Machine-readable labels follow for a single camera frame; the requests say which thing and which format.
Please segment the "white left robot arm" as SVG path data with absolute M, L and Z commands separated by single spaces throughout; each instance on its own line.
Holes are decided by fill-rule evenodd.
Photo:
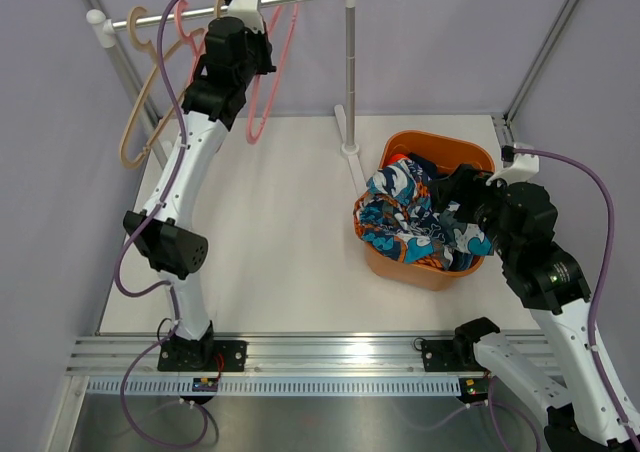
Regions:
M 210 162 L 246 104 L 248 86 L 276 68 L 261 17 L 215 19 L 204 45 L 178 101 L 179 133 L 157 189 L 140 212 L 129 211 L 123 219 L 131 242 L 170 294 L 174 325 L 161 345 L 158 368 L 163 372 L 243 368 L 239 344 L 214 341 L 199 273 L 209 243 L 194 232 L 192 217 Z

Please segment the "beige hanger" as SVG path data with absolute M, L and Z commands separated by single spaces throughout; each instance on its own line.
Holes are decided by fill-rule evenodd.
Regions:
M 214 6 L 214 16 L 215 18 L 221 18 L 224 15 L 227 7 L 227 0 L 216 0 L 216 4 Z
M 125 126 L 125 129 L 123 130 L 123 134 L 120 140 L 120 145 L 119 145 L 120 162 L 126 169 L 136 169 L 142 164 L 144 159 L 152 151 L 152 146 L 156 144 L 162 132 L 168 125 L 169 120 L 175 115 L 175 109 L 173 106 L 171 106 L 166 111 L 164 116 L 159 120 L 158 124 L 153 128 L 150 137 L 146 140 L 140 152 L 133 158 L 128 156 L 129 142 L 133 136 L 134 129 L 138 125 L 138 122 L 141 118 L 142 111 L 144 110 L 144 106 L 146 105 L 147 99 L 150 96 L 150 93 L 153 89 L 155 82 L 161 78 L 161 73 L 158 65 L 157 49 L 150 40 L 146 40 L 146 41 L 141 40 L 137 32 L 137 26 L 135 25 L 135 22 L 138 19 L 140 19 L 146 12 L 147 12 L 147 9 L 145 7 L 136 6 L 129 11 L 127 16 L 127 18 L 133 22 L 132 25 L 126 26 L 127 35 L 129 37 L 129 41 L 131 45 L 137 51 L 146 54 L 150 58 L 153 66 L 151 68 L 150 73 L 147 75 L 146 80 L 143 82 L 142 88 L 135 99 L 133 108 L 129 114 L 127 124 Z M 183 46 L 187 46 L 187 45 L 184 45 L 180 41 L 178 36 L 178 39 L 169 46 L 166 52 L 162 54 L 164 64 L 167 64 L 168 61 Z

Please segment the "navy blue shorts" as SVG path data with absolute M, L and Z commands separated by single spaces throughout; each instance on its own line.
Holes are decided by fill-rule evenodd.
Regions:
M 434 162 L 427 160 L 418 154 L 409 153 L 407 157 L 419 165 L 430 180 L 442 179 L 449 176 L 448 172 L 439 169 Z

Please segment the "patterned blue orange shorts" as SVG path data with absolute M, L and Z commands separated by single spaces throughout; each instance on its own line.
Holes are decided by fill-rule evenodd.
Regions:
M 456 203 L 444 213 L 432 210 L 431 180 L 405 156 L 366 182 L 353 210 L 356 235 L 393 261 L 443 271 L 464 271 L 474 258 L 492 255 L 491 242 L 477 225 L 456 220 Z

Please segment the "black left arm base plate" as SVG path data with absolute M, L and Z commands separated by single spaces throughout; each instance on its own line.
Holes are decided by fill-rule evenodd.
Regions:
M 157 370 L 160 372 L 243 372 L 247 342 L 220 340 L 213 342 L 169 340 L 161 346 Z

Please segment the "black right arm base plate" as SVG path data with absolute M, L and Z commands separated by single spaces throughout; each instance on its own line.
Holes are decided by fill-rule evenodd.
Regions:
M 458 339 L 421 339 L 419 350 L 426 372 L 484 372 L 472 347 Z

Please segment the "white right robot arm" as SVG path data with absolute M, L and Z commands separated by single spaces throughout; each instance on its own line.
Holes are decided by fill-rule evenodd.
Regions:
M 486 317 L 456 328 L 457 364 L 499 378 L 535 413 L 553 451 L 637 450 L 639 412 L 589 317 L 596 300 L 581 267 L 554 240 L 557 210 L 546 190 L 529 182 L 507 185 L 467 164 L 428 189 L 435 211 L 457 203 L 456 219 L 490 240 L 508 287 L 538 324 L 564 382 L 512 350 Z

